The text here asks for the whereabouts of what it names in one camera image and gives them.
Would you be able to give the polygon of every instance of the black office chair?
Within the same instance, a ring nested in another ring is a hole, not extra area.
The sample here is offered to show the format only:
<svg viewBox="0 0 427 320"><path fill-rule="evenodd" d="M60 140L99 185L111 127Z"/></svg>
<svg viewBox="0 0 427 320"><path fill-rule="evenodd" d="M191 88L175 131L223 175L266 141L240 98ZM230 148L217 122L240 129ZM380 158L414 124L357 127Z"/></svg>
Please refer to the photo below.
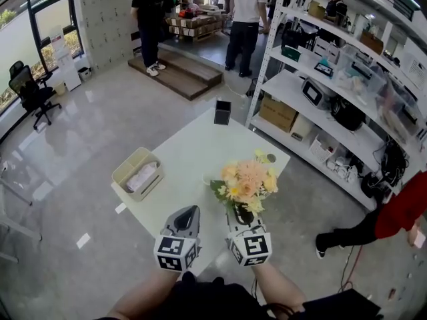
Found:
<svg viewBox="0 0 427 320"><path fill-rule="evenodd" d="M52 74L48 73L34 81L29 66L24 65L21 61L13 64L9 72L11 75L9 86L21 99L23 108L29 113L40 109L40 111L35 113L37 120L35 121L33 128L37 130L37 124L43 115L46 116L47 124L51 125L52 122L46 112L55 107L62 109L62 106L59 103L53 105L52 102L48 102L48 100L55 94L53 88L48 87L46 84L46 81L52 76ZM45 87L40 89L39 83L44 84Z"/></svg>

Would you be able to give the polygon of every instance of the red cable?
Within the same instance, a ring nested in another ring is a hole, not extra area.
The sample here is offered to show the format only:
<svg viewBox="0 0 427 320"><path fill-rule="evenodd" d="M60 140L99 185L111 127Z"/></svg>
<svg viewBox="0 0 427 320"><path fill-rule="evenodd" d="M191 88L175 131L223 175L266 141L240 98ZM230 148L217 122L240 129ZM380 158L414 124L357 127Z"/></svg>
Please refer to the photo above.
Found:
<svg viewBox="0 0 427 320"><path fill-rule="evenodd" d="M356 260L354 261L352 270L350 271L350 274L348 275L347 281L342 286L342 291L344 291L344 289L346 288L346 285L350 282L350 279L352 278L354 269L356 268L356 265L358 264L358 261L359 261L360 253L362 252L362 248L363 248L363 245L360 246L360 249L359 249L358 255L356 256Z"/></svg>

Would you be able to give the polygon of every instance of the window frame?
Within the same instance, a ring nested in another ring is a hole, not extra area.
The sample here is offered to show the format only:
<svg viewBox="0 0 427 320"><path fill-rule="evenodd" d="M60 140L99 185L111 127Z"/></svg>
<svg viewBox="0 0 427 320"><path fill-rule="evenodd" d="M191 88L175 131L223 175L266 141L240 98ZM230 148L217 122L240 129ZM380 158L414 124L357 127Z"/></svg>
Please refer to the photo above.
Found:
<svg viewBox="0 0 427 320"><path fill-rule="evenodd" d="M9 0L4 0L2 2L2 4L0 5L4 5L8 2ZM44 49L46 46L50 45L51 40L50 38L46 37L44 39L40 38L40 33L39 33L39 29L37 26L37 21L35 18L35 14L37 12L40 12L42 9L58 2L60 0L46 0L40 4L37 4L36 6L31 6L31 0L27 0L27 10L28 10L28 16L29 16L29 22L30 22L30 26L31 26L31 31L33 33L33 40L34 40L34 44L35 44L35 48L37 50L37 53L39 54L39 58L40 58L40 62L45 70L45 73L51 73L54 72L55 70L58 69L58 66L52 68L52 70L49 70L46 66L46 62L45 62L45 58L41 52L42 49ZM67 35L70 32L77 32L77 38L79 39L79 44L80 44L80 53L76 54L73 56L73 59L84 54L84 48L83 48L83 43L81 42L81 37L80 37L80 30L77 24L77 17L75 14L75 5L74 5L74 0L68 0L68 4L69 4L69 14L70 14L70 20L71 20L71 24L64 27L63 28L63 32L64 35ZM8 106L6 108L4 108L3 110L0 111L0 116L6 111L8 110L8 108L10 108L10 106L18 99L19 97L16 96L16 98L14 100L12 100Z"/></svg>

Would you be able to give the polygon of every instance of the wooden step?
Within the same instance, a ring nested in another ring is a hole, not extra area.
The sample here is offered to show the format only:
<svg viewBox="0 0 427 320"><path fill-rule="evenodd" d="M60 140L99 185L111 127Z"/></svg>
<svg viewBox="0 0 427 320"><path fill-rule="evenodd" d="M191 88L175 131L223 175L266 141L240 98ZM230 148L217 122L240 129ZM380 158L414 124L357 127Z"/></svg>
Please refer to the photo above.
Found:
<svg viewBox="0 0 427 320"><path fill-rule="evenodd" d="M172 91L175 91L189 101L192 101L211 88L209 85L194 78L192 75L188 75L186 71L176 69L174 65L168 66L165 70L159 71L158 76L152 77L147 74L147 69L145 68L141 57L130 59L127 64L135 70L138 70L144 75L147 75L160 84L168 87Z"/></svg>
<svg viewBox="0 0 427 320"><path fill-rule="evenodd" d="M179 71L192 76L195 79L205 83L209 87L214 87L222 82L222 72L215 70L203 63L184 57L179 53L159 49L159 62L167 67L173 67Z"/></svg>

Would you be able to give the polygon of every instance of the window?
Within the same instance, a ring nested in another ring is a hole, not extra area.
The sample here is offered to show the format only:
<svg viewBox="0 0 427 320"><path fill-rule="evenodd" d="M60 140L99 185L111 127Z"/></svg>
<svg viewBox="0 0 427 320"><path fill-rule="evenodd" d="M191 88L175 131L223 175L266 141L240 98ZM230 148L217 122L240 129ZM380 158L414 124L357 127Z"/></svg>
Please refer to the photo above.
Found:
<svg viewBox="0 0 427 320"><path fill-rule="evenodd" d="M8 88L9 68L22 60L30 66L34 78L57 68L50 44L50 31L63 28L65 41L73 57L82 53L73 0L7 0L0 6L0 113L16 98Z"/></svg>

